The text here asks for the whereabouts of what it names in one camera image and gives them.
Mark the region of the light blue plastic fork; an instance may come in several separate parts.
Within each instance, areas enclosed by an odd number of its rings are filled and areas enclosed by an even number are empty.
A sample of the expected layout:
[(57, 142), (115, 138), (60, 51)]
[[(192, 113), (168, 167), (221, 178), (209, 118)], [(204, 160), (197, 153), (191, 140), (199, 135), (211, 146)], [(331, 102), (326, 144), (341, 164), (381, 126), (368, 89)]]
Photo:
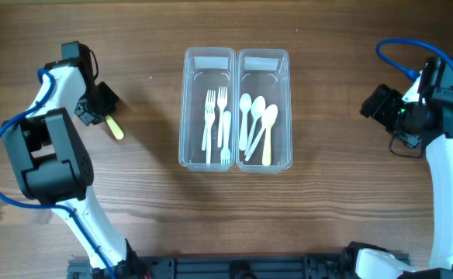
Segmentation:
[(231, 158), (231, 152), (229, 148), (231, 118), (231, 112), (225, 111), (223, 113), (223, 148), (220, 151), (221, 164), (228, 164)]

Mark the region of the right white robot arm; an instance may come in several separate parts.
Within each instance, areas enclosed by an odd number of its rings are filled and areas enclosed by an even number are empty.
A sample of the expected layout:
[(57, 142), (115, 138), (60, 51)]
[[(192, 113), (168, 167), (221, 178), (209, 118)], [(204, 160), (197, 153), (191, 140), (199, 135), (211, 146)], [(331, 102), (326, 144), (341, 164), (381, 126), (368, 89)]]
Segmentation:
[(420, 150), (433, 185), (434, 236), (427, 270), (416, 271), (389, 251), (354, 251), (352, 272), (360, 278), (453, 278), (453, 70), (429, 57), (413, 86), (401, 94), (381, 84), (360, 113), (382, 124), (393, 139)]

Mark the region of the white plastic spoon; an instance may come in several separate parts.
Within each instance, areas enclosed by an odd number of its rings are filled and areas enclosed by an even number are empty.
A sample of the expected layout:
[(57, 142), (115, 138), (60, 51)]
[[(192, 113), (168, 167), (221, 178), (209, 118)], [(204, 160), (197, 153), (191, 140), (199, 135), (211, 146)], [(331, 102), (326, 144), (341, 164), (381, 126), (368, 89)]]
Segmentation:
[(251, 110), (252, 100), (248, 93), (243, 93), (240, 97), (239, 108), (241, 111), (241, 124), (239, 134), (239, 149), (245, 151), (247, 149), (247, 116)]
[(261, 130), (257, 134), (256, 138), (254, 139), (253, 143), (251, 144), (251, 148), (247, 152), (247, 155), (245, 157), (246, 161), (250, 160), (250, 158), (252, 157), (252, 155), (254, 153), (254, 150), (256, 149), (256, 147), (261, 139), (261, 136), (263, 134), (265, 134), (265, 124), (267, 122), (273, 122), (275, 124), (277, 116), (278, 116), (278, 106), (277, 105), (269, 105), (265, 109), (265, 111), (261, 117)]
[(251, 129), (248, 135), (247, 151), (251, 148), (251, 144), (254, 139), (255, 126), (257, 124), (257, 121), (261, 118), (262, 114), (264, 113), (265, 108), (266, 108), (265, 98), (263, 96), (256, 97), (251, 106), (253, 122), (251, 124)]

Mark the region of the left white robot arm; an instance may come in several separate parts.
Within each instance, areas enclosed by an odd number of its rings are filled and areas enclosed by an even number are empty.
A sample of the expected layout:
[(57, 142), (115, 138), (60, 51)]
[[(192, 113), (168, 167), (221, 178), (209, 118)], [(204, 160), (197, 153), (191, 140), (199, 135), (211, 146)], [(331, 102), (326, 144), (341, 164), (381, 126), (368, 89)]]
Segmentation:
[(135, 274), (134, 252), (95, 197), (92, 161), (72, 122), (73, 116), (86, 126), (110, 119), (119, 98), (95, 81), (95, 55), (78, 41), (62, 44), (61, 59), (37, 74), (41, 89), (32, 105), (0, 132), (20, 191), (28, 207), (65, 221), (88, 254), (93, 277)]

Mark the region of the yellow plastic fork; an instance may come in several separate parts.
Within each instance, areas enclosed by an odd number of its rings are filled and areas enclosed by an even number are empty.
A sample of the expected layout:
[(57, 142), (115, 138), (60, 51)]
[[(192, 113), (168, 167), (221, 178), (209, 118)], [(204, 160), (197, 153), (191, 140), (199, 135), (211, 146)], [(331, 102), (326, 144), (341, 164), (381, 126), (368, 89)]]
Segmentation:
[(124, 136), (125, 136), (124, 131), (121, 129), (119, 124), (116, 122), (116, 120), (111, 115), (107, 115), (105, 117), (105, 122), (117, 140), (122, 140), (124, 138)]

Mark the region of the white plastic fork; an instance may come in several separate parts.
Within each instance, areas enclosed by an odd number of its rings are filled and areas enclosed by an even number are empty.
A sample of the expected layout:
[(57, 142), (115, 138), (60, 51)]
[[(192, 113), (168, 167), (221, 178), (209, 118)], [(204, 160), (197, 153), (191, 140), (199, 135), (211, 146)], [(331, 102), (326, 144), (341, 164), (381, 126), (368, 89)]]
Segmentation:
[[(216, 91), (212, 89), (208, 89), (206, 93), (206, 100), (205, 100), (205, 109), (213, 108), (216, 102)], [(203, 136), (202, 136), (202, 151), (206, 150), (206, 126), (204, 126)]]
[(206, 123), (206, 163), (211, 164), (211, 131), (215, 121), (216, 115), (214, 107), (208, 106), (205, 111), (205, 123)]
[(217, 97), (217, 106), (219, 109), (219, 123), (218, 123), (218, 141), (217, 141), (217, 147), (220, 148), (222, 146), (223, 142), (223, 113), (224, 109), (227, 106), (227, 87), (226, 86), (220, 86), (219, 91), (218, 91), (218, 97)]

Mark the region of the yellow plastic spoon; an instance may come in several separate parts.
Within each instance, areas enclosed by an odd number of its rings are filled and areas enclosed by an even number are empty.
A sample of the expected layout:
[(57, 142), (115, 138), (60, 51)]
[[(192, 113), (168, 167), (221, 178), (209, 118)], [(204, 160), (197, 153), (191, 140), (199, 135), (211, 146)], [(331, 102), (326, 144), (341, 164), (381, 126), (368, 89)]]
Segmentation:
[(262, 164), (264, 166), (269, 166), (271, 164), (271, 128), (273, 125), (273, 122), (267, 122), (265, 124), (265, 141), (262, 154)]

